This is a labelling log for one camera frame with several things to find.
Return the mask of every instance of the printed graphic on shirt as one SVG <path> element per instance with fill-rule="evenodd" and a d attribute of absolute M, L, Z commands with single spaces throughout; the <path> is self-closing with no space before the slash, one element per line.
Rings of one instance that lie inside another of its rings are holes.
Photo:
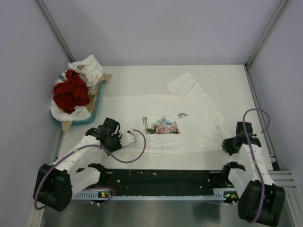
<path fill-rule="evenodd" d="M 187 117 L 185 113 L 179 113 L 178 118 Z M 149 127 L 147 117 L 142 118 L 142 123 L 145 127 L 146 134 L 179 134 L 178 126 L 176 122 L 170 122 L 165 116 L 161 120 L 156 121 Z"/>

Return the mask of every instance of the clothing pile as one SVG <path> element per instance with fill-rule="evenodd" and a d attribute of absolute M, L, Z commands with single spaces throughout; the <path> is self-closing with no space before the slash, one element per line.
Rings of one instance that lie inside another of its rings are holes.
<path fill-rule="evenodd" d="M 83 61 L 68 64 L 68 70 L 59 76 L 53 89 L 51 112 L 62 122 L 63 131 L 73 121 L 83 121 L 94 111 L 99 84 L 109 81 L 112 75 L 104 74 L 103 68 L 94 55 Z"/>

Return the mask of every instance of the cable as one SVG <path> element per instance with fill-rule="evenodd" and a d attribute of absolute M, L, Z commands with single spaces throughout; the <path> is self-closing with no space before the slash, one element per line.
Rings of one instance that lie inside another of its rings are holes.
<path fill-rule="evenodd" d="M 140 154 L 137 158 L 135 158 L 134 160 L 131 160 L 131 161 L 123 161 L 123 160 L 117 158 L 116 156 L 114 156 L 109 150 L 107 150 L 107 149 L 106 149 L 105 147 L 103 147 L 103 146 L 99 146 L 99 145 L 95 145 L 95 144 L 86 145 L 86 146 L 101 148 L 101 149 L 104 150 L 108 155 L 110 155 L 111 157 L 113 157 L 113 158 L 114 158 L 116 161 L 118 161 L 118 162 L 122 162 L 122 163 L 125 163 L 125 164 L 132 163 L 132 162 L 137 161 L 139 158 L 141 158 L 142 155 L 143 155 L 144 152 L 145 152 L 145 149 L 146 149 L 146 137 L 145 137 L 144 134 L 143 134 L 142 132 L 140 132 L 139 130 L 134 129 L 134 131 L 136 131 L 136 132 L 138 132 L 138 133 L 140 133 L 140 134 L 142 135 L 142 137 L 143 137 L 143 139 L 144 139 L 144 147 L 143 147 L 143 150 L 142 150 L 141 154 Z"/>
<path fill-rule="evenodd" d="M 132 162 L 137 161 L 139 158 L 141 158 L 141 156 L 144 154 L 145 149 L 146 149 L 146 137 L 145 137 L 144 134 L 143 134 L 142 132 L 140 132 L 139 130 L 134 129 L 134 131 L 140 133 L 140 134 L 142 135 L 143 139 L 144 139 L 144 147 L 143 147 L 143 150 L 142 150 L 141 154 L 140 154 L 137 158 L 135 158 L 134 160 L 131 160 L 131 161 L 123 161 L 123 160 L 120 160 L 120 159 L 118 159 L 117 157 L 115 157 L 112 153 L 110 153 L 107 149 L 105 149 L 104 147 L 99 146 L 99 145 L 95 145 L 95 144 L 88 144 L 88 145 L 85 145 L 85 146 L 83 146 L 83 147 L 77 148 L 77 150 L 81 150 L 81 149 L 88 148 L 88 147 L 97 147 L 97 148 L 103 149 L 107 154 L 109 154 L 111 157 L 113 157 L 115 160 L 117 160 L 117 161 L 119 161 L 119 162 L 126 163 L 126 164 L 127 164 L 127 163 L 132 163 Z M 40 191 L 41 191 L 41 188 L 42 188 L 44 182 L 46 181 L 47 177 L 49 176 L 49 174 L 50 174 L 50 173 L 53 171 L 53 169 L 55 169 L 61 162 L 63 162 L 65 159 L 67 159 L 69 156 L 71 156 L 71 155 L 73 155 L 73 154 L 75 154 L 75 153 L 76 153 L 76 151 L 74 151 L 74 150 L 73 150 L 72 152 L 68 153 L 66 156 L 64 156 L 63 158 L 61 158 L 57 163 L 55 163 L 55 164 L 47 171 L 47 173 L 44 175 L 44 177 L 42 178 L 42 180 L 41 180 L 41 182 L 40 182 L 40 184 L 39 184 L 39 186 L 38 186 L 38 188 L 37 188 L 37 191 L 36 191 L 36 193 L 35 193 L 34 208 L 35 208 L 36 210 L 42 210 L 42 209 L 44 209 L 44 208 L 46 207 L 46 206 L 38 207 L 37 203 L 38 203 L 38 195 L 39 195 L 39 193 L 40 193 Z"/>
<path fill-rule="evenodd" d="M 48 171 L 47 173 L 44 175 L 44 177 L 42 178 L 38 188 L 37 188 L 37 191 L 36 191 L 36 194 L 35 194 L 35 198 L 34 198 L 34 208 L 36 210 L 42 210 L 44 209 L 46 206 L 42 206 L 42 207 L 38 207 L 37 203 L 38 203 L 38 195 L 39 195 L 39 192 L 45 182 L 45 180 L 47 179 L 47 177 L 49 176 L 49 174 L 52 172 L 53 169 L 55 169 L 61 162 L 63 162 L 65 159 L 67 159 L 69 156 L 73 155 L 74 153 L 76 153 L 76 151 L 72 151 L 70 153 L 68 153 L 66 156 L 64 156 L 63 158 L 61 158 L 56 164 L 54 164 Z"/>
<path fill-rule="evenodd" d="M 110 190 L 110 191 L 113 192 L 113 193 L 110 195 L 110 197 L 109 197 L 106 201 L 104 201 L 104 202 L 102 202 L 102 203 L 99 203 L 99 205 L 104 205 L 104 204 L 109 203 L 109 201 L 114 197 L 114 195 L 115 195 L 115 193 L 116 193 L 114 189 L 109 188 L 109 187 L 98 187 L 98 188 L 87 188 L 87 189 L 84 189 L 83 191 L 103 190 L 103 189 L 108 189 L 108 190 Z M 89 202 L 89 201 L 78 202 L 78 203 L 72 205 L 71 207 L 68 207 L 68 208 L 65 209 L 63 212 L 61 212 L 61 215 L 60 215 L 59 217 L 57 217 L 57 218 L 55 218 L 55 219 L 52 218 L 52 219 L 50 219 L 50 221 L 51 221 L 51 222 L 57 221 L 60 217 L 62 217 L 62 216 L 63 216 L 64 214 L 66 214 L 67 212 L 69 212 L 71 209 L 73 209 L 73 208 L 75 208 L 75 207 L 77 207 L 77 206 L 79 206 L 79 205 L 88 204 L 88 203 L 90 203 L 90 204 L 94 204 L 94 203 L 98 204 L 97 202 Z"/>
<path fill-rule="evenodd" d="M 255 157 L 255 154 L 254 154 L 254 150 L 253 150 L 253 148 L 252 148 L 252 144 L 251 144 L 251 141 L 250 141 L 250 137 L 249 137 L 249 135 L 248 135 L 247 128 L 246 128 L 246 125 L 245 125 L 245 117 L 246 117 L 246 115 L 247 115 L 250 111 L 253 111 L 253 110 L 256 110 L 256 111 L 260 111 L 260 112 L 262 112 L 262 113 L 265 113 L 265 115 L 266 115 L 267 118 L 268 118 L 268 124 L 267 124 L 266 128 L 265 128 L 261 133 L 265 132 L 265 131 L 268 129 L 269 125 L 270 125 L 270 117 L 269 117 L 269 114 L 268 114 L 267 112 L 265 112 L 264 110 L 257 109 L 257 108 L 253 108 L 253 109 L 249 109 L 248 111 L 246 111 L 246 112 L 244 113 L 244 115 L 243 115 L 244 133 L 245 133 L 245 136 L 246 136 L 246 139 L 247 139 L 247 142 L 248 142 L 248 146 L 249 146 L 249 148 L 250 148 L 251 158 L 252 158 L 253 162 L 255 163 L 255 168 L 256 168 L 256 170 L 257 170 L 257 172 L 258 172 L 258 175 L 259 175 L 260 181 L 261 181 L 261 197 L 260 197 L 260 203 L 259 203 L 258 211 L 257 211 L 257 213 L 256 213 L 255 218 L 250 222 L 251 224 L 255 223 L 255 222 L 258 220 L 258 218 L 260 217 L 260 213 L 261 213 L 261 211 L 262 211 L 263 201 L 264 201 L 264 197 L 265 197 L 265 184 L 264 184 L 264 179 L 263 179 L 263 177 L 262 177 L 262 173 L 261 173 L 261 171 L 260 171 L 260 169 L 259 169 L 259 166 L 258 166 L 258 164 L 256 163 L 256 157 Z"/>

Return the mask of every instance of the floral print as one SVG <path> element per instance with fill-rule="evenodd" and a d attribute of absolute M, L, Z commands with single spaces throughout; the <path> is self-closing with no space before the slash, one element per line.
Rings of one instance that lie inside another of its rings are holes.
<path fill-rule="evenodd" d="M 151 128 L 146 129 L 147 134 L 179 134 L 176 122 L 170 122 L 165 116 L 160 121 L 151 124 Z"/>

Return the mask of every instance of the white cloth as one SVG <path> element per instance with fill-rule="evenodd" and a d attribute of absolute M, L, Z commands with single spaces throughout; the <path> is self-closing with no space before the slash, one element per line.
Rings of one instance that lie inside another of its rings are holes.
<path fill-rule="evenodd" d="M 75 61 L 68 64 L 68 69 L 74 70 L 80 74 L 82 80 L 84 80 L 90 91 L 97 85 L 100 77 L 103 75 L 103 68 L 92 54 L 83 61 Z"/>
<path fill-rule="evenodd" d="M 76 106 L 75 111 L 68 114 L 60 109 L 54 101 L 52 101 L 51 112 L 53 117 L 61 122 L 82 121 L 91 117 L 85 106 Z"/>
<path fill-rule="evenodd" d="M 186 74 L 166 84 L 166 88 L 174 94 L 104 97 L 100 122 L 109 117 L 120 122 L 122 132 L 135 128 L 148 133 L 146 153 L 220 150 L 222 140 L 228 137 L 223 114 L 198 82 Z M 195 122 L 203 128 L 194 126 Z M 128 145 L 123 152 L 140 152 L 143 140 L 137 138 L 137 142 Z"/>
<path fill-rule="evenodd" d="M 176 96 L 192 96 L 203 93 L 198 81 L 190 73 L 165 84 L 166 90 Z"/>

